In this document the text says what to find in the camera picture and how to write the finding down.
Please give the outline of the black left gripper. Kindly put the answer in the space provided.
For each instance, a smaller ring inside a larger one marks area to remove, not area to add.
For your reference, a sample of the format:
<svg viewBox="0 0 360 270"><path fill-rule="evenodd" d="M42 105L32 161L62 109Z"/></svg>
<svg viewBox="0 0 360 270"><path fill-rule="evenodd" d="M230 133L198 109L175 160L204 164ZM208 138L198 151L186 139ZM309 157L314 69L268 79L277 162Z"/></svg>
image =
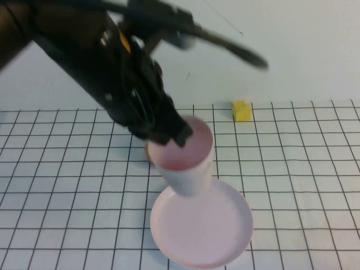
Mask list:
<svg viewBox="0 0 360 270"><path fill-rule="evenodd" d="M164 91L163 72L151 58L158 41L140 46L134 40L101 38L98 45L99 103L116 123L144 140L183 148L193 135Z"/></svg>

